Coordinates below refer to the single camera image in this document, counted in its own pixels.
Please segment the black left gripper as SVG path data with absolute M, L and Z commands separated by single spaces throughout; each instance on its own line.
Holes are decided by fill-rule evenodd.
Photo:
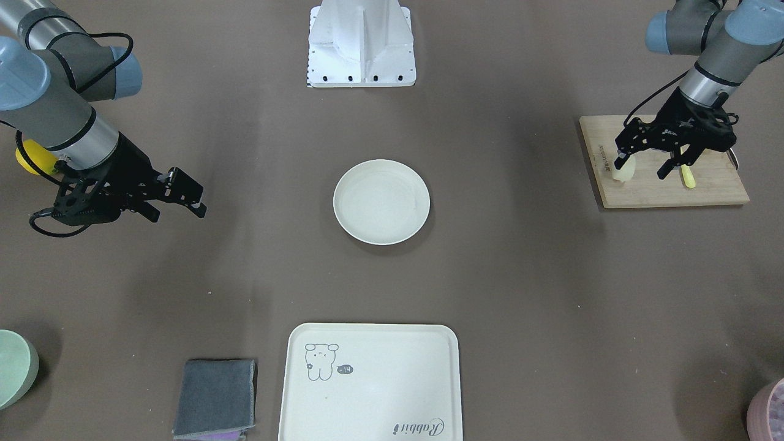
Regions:
M 665 179 L 677 167 L 691 167 L 705 149 L 725 153 L 734 147 L 736 121 L 721 106 L 694 103 L 677 88 L 654 117 L 633 116 L 624 122 L 615 140 L 615 168 L 632 170 L 636 153 L 655 149 L 670 154 L 657 171 L 658 178 Z

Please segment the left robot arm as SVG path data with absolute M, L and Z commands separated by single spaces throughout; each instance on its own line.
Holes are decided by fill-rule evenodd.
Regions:
M 669 154 L 657 171 L 666 178 L 691 167 L 706 151 L 727 153 L 736 144 L 737 116 L 723 104 L 762 62 L 782 55 L 781 1 L 741 1 L 733 10 L 723 1 L 677 1 L 659 12 L 645 34 L 656 53 L 693 55 L 693 66 L 670 82 L 674 92 L 652 122 L 630 113 L 616 137 L 616 170 L 636 153 Z

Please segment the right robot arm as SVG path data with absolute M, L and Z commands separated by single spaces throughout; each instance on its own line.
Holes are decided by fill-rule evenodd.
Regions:
M 203 187 L 180 168 L 162 173 L 143 151 L 101 117 L 94 102 L 132 97 L 142 75 L 134 41 L 104 47 L 67 12 L 50 1 L 3 1 L 2 24 L 16 37 L 2 37 L 2 122 L 16 129 L 18 153 L 26 136 L 54 158 L 53 206 L 31 215 L 50 217 L 81 233 L 93 224 L 140 213 L 151 222 L 152 201 L 186 207 L 204 217 Z

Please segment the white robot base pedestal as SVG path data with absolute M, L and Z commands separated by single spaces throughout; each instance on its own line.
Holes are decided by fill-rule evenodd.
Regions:
M 389 88 L 417 81 L 411 11 L 398 1 L 323 1 L 309 17 L 308 87 Z

